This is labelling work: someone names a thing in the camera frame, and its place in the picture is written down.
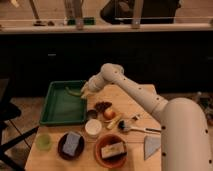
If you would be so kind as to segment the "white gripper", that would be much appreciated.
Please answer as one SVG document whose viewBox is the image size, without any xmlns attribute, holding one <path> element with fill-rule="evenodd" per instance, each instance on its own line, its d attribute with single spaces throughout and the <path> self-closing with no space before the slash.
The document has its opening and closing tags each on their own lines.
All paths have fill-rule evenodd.
<svg viewBox="0 0 213 171">
<path fill-rule="evenodd" d="M 93 75 L 89 80 L 88 83 L 85 83 L 84 86 L 81 88 L 81 98 L 86 99 L 89 90 L 91 92 L 99 92 L 104 87 L 104 79 L 99 75 Z"/>
</svg>

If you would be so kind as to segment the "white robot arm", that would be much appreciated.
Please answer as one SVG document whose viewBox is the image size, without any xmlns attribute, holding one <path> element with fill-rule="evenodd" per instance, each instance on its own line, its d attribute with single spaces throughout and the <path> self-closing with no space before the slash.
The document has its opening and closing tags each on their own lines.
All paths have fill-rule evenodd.
<svg viewBox="0 0 213 171">
<path fill-rule="evenodd" d="M 210 137 L 202 108 L 188 98 L 167 100 L 124 75 L 121 65 L 105 63 L 81 92 L 86 98 L 114 84 L 161 125 L 162 171 L 213 171 Z"/>
</svg>

